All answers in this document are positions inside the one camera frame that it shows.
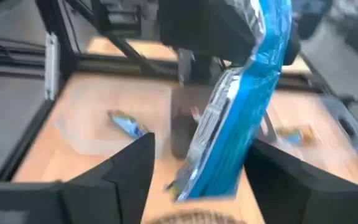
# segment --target metal frame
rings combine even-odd
[[[74,71],[178,80],[177,72],[172,72],[177,71],[178,65],[176,62],[144,60],[145,58],[139,55],[125,40],[118,38],[111,32],[104,35],[120,50],[122,50],[127,58],[76,53],[71,47],[71,42],[68,37],[68,32],[65,27],[58,0],[35,1],[40,11],[42,20],[44,21],[48,35],[55,35],[60,43],[59,51],[56,51],[58,55],[55,55],[54,60],[58,57],[64,58],[65,63],[61,63],[59,65],[55,61],[54,66],[55,68],[58,68],[58,70],[55,70],[54,72],[59,73],[59,79],[52,82],[53,85],[48,84],[49,87],[54,86],[56,89],[55,94],[53,97],[48,97],[48,99],[44,101],[37,114],[28,125],[21,139],[12,150],[11,155],[1,167],[0,181],[10,181],[12,179],[24,156],[31,147],[35,137],[38,135],[43,123],[47,119],[49,112],[52,110],[55,100],[59,97],[61,90],[64,88],[67,80],[71,77]],[[85,8],[80,2],[78,2],[78,0],[64,1],[66,1],[72,8],[79,12],[90,24],[94,26],[93,15],[89,9]],[[45,79],[46,82],[50,81],[52,76],[56,78],[56,74],[52,75],[53,72],[48,71],[48,68],[45,68],[45,59],[48,58],[48,53],[45,56],[44,50],[18,49],[12,47],[8,49],[14,59],[11,61],[0,61],[0,76]],[[277,85],[277,89],[327,93],[334,95],[332,89],[330,89],[329,85],[324,81],[322,76],[319,75],[317,70],[314,69],[312,64],[307,61],[307,58],[303,57],[303,59],[310,67],[313,76],[302,73],[283,73]],[[171,72],[158,72],[158,70],[156,72],[154,69],[155,65],[158,67],[164,67]],[[12,73],[15,69],[17,70],[17,73],[21,73],[21,70],[24,68],[31,69],[34,74],[27,74],[25,76],[18,76],[16,74],[6,75],[6,72]]]

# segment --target floor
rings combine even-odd
[[[84,2],[90,6],[90,0]],[[96,30],[81,16],[69,13],[83,52]],[[0,5],[0,37],[44,44],[45,28],[34,0],[6,0]],[[336,92],[358,97],[358,56],[327,24],[321,24],[314,37],[302,43],[302,51]],[[42,81],[0,78],[0,165],[41,104],[42,91]],[[351,111],[358,119],[358,106]]]

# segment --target blue plastic packaging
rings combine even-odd
[[[290,36],[290,0],[225,1],[242,9],[257,44],[243,67],[226,70],[216,84],[186,166],[170,185],[178,201],[236,194],[248,148],[280,78]]]

